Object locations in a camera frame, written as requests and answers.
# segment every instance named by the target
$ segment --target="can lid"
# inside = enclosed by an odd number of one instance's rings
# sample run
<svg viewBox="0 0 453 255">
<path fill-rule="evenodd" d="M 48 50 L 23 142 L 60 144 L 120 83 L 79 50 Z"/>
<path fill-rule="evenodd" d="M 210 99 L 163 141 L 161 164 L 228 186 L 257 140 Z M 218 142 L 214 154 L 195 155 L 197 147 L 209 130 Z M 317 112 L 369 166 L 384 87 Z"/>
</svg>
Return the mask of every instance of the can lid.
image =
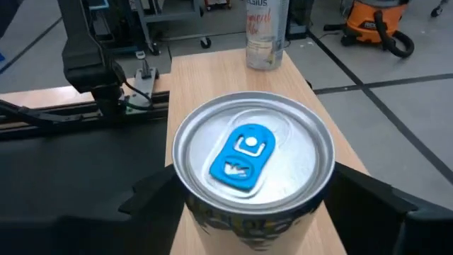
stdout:
<svg viewBox="0 0 453 255">
<path fill-rule="evenodd" d="M 272 93 L 240 92 L 194 110 L 173 141 L 181 181 L 206 203 L 261 215 L 315 196 L 333 170 L 331 136 L 313 112 Z"/>
</svg>

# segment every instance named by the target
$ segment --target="black hose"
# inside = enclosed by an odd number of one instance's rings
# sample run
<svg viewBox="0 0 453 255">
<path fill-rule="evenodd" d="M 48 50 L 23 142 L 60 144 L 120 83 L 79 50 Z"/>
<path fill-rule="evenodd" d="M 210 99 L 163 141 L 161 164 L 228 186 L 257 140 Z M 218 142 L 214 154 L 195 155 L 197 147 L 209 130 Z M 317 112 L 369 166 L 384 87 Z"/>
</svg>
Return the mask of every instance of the black hose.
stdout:
<svg viewBox="0 0 453 255">
<path fill-rule="evenodd" d="M 376 29 L 381 38 L 382 45 L 388 49 L 393 55 L 397 57 L 409 57 L 412 55 L 414 50 L 413 41 L 405 34 L 400 31 L 395 31 L 393 36 L 400 40 L 406 47 L 406 51 L 400 50 L 395 45 L 394 40 L 387 35 L 386 26 L 382 20 L 382 11 L 374 12 L 374 22 L 376 23 Z"/>
<path fill-rule="evenodd" d="M 337 31 L 337 30 L 342 30 L 346 27 L 346 24 L 330 24 L 330 25 L 324 25 L 323 30 L 324 31 Z"/>
</svg>

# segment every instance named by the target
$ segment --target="black floor line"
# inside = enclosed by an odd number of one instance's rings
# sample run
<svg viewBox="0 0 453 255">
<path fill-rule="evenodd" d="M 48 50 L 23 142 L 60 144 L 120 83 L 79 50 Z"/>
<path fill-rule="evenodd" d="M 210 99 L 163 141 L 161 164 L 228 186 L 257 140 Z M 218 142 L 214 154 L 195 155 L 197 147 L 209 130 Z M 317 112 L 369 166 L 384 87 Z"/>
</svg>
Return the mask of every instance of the black floor line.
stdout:
<svg viewBox="0 0 453 255">
<path fill-rule="evenodd" d="M 420 76 L 415 78 L 407 78 L 407 79 L 397 79 L 393 81 L 378 81 L 365 84 L 365 86 L 369 88 L 379 88 L 383 86 L 395 86 L 395 85 L 403 85 L 403 84 L 412 84 L 417 82 L 427 82 L 427 81 L 438 81 L 443 79 L 453 79 L 453 74 L 436 74 L 436 75 L 428 75 L 428 76 Z"/>
<path fill-rule="evenodd" d="M 324 89 L 314 89 L 313 92 L 316 95 L 323 95 L 323 94 L 330 94 L 330 93 L 337 93 L 337 92 L 344 92 L 344 91 L 354 91 L 359 90 L 360 87 L 358 85 L 349 85 L 349 86 L 340 86 L 335 88 L 324 88 Z"/>
<path fill-rule="evenodd" d="M 36 43 L 38 43 L 45 35 L 47 35 L 60 21 L 62 18 L 58 18 L 57 21 L 55 21 L 50 27 L 48 27 L 46 30 L 44 30 L 39 36 L 34 39 L 25 49 L 23 49 L 19 54 L 17 54 L 11 61 L 5 64 L 4 67 L 0 69 L 0 74 L 3 74 L 9 67 L 11 67 L 16 61 L 18 61 L 31 47 L 33 47 Z"/>
<path fill-rule="evenodd" d="M 309 37 L 334 61 L 346 75 L 360 88 L 375 106 L 392 122 L 404 137 L 451 183 L 453 171 L 434 154 L 416 135 L 374 94 L 365 84 L 339 60 L 315 35 L 308 32 Z"/>
<path fill-rule="evenodd" d="M 435 75 L 428 75 L 428 76 L 420 76 L 415 78 L 407 78 L 407 79 L 396 79 L 392 81 L 378 81 L 365 84 L 366 87 L 373 89 L 373 88 L 381 88 L 385 86 L 396 86 L 396 85 L 404 85 L 404 84 L 413 84 L 418 82 L 428 82 L 428 81 L 439 81 L 443 79 L 453 79 L 453 74 L 435 74 Z M 330 93 L 337 93 L 337 92 L 344 92 L 344 91 L 353 91 L 361 89 L 358 85 L 349 85 L 349 86 L 339 86 L 335 88 L 324 88 L 324 89 L 315 89 L 314 93 L 316 95 L 323 95 L 323 94 L 330 94 Z"/>
</svg>

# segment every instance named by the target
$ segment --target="blue pull tab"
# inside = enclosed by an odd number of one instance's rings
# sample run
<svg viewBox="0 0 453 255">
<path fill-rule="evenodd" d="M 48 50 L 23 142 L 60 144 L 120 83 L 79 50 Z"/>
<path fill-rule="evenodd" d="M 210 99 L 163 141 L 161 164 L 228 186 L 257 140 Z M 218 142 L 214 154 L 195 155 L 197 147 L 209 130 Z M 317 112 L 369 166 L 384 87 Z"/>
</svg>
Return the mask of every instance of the blue pull tab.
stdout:
<svg viewBox="0 0 453 255">
<path fill-rule="evenodd" d="M 212 177 L 234 188 L 251 190 L 275 148 L 275 137 L 266 127 L 237 127 L 210 168 Z"/>
</svg>

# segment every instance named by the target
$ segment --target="wooden tabletop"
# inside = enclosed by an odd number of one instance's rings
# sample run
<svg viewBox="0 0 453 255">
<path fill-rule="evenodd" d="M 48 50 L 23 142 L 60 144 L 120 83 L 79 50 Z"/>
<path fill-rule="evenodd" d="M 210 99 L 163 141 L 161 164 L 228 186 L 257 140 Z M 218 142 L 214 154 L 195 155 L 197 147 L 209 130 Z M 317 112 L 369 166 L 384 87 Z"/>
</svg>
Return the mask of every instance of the wooden tabletop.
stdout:
<svg viewBox="0 0 453 255">
<path fill-rule="evenodd" d="M 331 131 L 336 147 L 336 160 L 367 174 L 367 170 L 348 141 L 286 53 L 283 56 L 282 66 L 269 72 L 247 68 L 245 56 L 244 50 L 230 50 L 173 58 L 171 74 L 161 75 L 155 85 L 155 91 L 170 91 L 166 165 L 172 163 L 173 137 L 187 114 L 214 97 L 234 91 L 253 90 L 270 91 L 286 96 L 312 109 Z M 70 86 L 3 94 L 0 98 L 30 108 L 92 100 L 89 93 L 79 95 Z M 184 208 L 179 222 L 171 254 L 205 254 L 187 208 Z M 314 221 L 300 244 L 298 254 L 345 254 L 324 204 L 316 211 Z"/>
</svg>

